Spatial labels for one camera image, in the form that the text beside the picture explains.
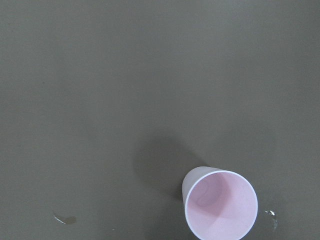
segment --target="gray surface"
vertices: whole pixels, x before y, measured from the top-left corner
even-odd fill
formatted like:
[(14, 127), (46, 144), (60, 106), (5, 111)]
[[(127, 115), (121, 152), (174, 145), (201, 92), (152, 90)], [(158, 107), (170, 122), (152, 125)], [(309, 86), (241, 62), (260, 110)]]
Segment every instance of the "gray surface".
[(0, 2), (1, 239), (195, 239), (201, 165), (254, 186), (244, 239), (320, 239), (319, 1)]

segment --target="cup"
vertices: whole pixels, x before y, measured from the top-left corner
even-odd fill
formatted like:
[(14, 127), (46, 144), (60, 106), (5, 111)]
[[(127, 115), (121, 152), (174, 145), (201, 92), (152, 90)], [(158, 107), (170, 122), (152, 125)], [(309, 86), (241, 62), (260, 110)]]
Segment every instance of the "cup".
[(258, 200), (241, 175), (214, 167), (192, 169), (182, 183), (186, 222), (200, 240), (239, 240), (255, 223)]

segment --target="water spot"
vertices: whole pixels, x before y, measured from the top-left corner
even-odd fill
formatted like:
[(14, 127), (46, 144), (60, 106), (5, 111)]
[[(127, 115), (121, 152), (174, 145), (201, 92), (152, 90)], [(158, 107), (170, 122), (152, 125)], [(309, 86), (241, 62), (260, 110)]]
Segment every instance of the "water spot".
[(272, 219), (272, 231), (275, 232), (277, 227), (278, 227), (278, 225), (279, 225), (279, 220), (278, 220), (276, 212), (273, 211), (273, 210), (269, 210), (269, 211), (264, 210), (264, 212), (266, 214), (268, 214), (269, 216), (271, 216), (271, 219)]
[(75, 216), (63, 217), (53, 213), (53, 218), (62, 224), (74, 224), (77, 219)]

